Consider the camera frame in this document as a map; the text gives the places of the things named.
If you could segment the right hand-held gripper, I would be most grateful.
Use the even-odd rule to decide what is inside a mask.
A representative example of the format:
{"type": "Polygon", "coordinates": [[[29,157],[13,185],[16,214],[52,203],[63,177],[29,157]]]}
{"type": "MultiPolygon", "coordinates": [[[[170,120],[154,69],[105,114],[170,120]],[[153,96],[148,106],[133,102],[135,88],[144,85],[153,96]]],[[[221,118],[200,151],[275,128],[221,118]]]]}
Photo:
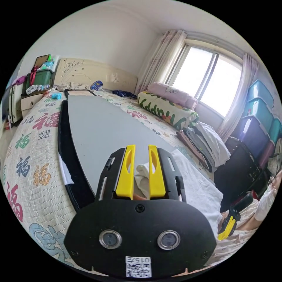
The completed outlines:
{"type": "Polygon", "coordinates": [[[227,239],[232,232],[234,232],[235,228],[237,227],[237,223],[240,220],[241,215],[238,204],[231,205],[218,233],[218,240],[227,239]]]}

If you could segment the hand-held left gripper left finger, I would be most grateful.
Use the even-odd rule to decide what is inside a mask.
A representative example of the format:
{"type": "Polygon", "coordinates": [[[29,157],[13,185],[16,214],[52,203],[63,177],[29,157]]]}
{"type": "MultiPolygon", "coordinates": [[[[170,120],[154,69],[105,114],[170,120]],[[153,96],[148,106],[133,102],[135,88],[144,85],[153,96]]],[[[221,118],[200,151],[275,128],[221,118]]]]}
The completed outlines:
{"type": "Polygon", "coordinates": [[[120,175],[116,186],[119,198],[133,199],[134,194],[134,160],[135,145],[128,145],[125,149],[121,164],[120,175]]]}

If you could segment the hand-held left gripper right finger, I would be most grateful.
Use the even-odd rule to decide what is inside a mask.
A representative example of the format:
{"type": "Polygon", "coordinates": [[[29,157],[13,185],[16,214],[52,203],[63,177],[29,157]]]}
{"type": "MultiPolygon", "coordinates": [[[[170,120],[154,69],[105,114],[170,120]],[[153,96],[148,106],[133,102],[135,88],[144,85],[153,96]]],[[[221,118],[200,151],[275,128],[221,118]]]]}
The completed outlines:
{"type": "Polygon", "coordinates": [[[149,195],[150,199],[164,198],[166,188],[157,146],[149,145],[149,195]]]}

